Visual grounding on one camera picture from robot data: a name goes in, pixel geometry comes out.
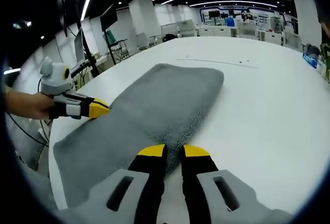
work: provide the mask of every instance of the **gray towel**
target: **gray towel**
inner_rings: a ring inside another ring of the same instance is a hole
[[[223,73],[209,68],[158,64],[125,89],[108,115],[90,120],[54,146],[68,207],[145,147],[167,144],[167,173],[212,107]]]

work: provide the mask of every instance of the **desk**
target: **desk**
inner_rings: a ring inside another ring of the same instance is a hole
[[[190,144],[254,188],[265,206],[296,213],[320,183],[330,154],[330,85],[301,53],[249,39],[178,38],[108,69],[79,92],[110,104],[158,63],[224,73],[219,97]],[[86,121],[53,123],[49,173],[60,209],[67,205],[53,146]],[[187,223],[180,183],[178,169],[166,181],[163,222]]]

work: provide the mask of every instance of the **office room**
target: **office room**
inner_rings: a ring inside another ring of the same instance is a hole
[[[15,194],[32,193],[22,201],[43,213],[34,218],[284,224],[322,215],[326,0],[8,6],[4,151],[20,178]]]

